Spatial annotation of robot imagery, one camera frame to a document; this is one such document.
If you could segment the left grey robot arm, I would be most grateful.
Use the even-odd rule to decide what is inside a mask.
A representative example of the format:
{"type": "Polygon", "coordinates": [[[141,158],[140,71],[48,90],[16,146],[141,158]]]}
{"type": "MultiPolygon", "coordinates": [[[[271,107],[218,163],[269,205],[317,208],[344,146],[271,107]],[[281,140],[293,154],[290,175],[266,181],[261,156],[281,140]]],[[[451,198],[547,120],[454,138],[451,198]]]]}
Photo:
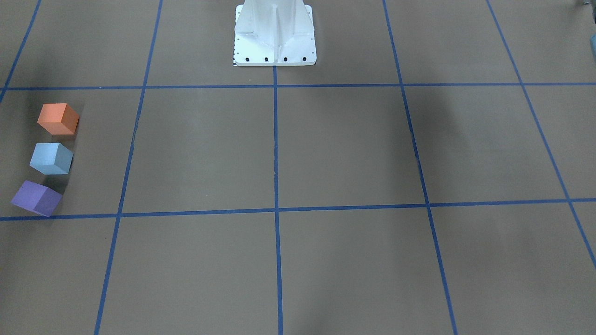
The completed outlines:
{"type": "Polygon", "coordinates": [[[592,55],[594,57],[594,59],[596,59],[596,34],[592,35],[590,37],[590,50],[592,52],[592,55]]]}

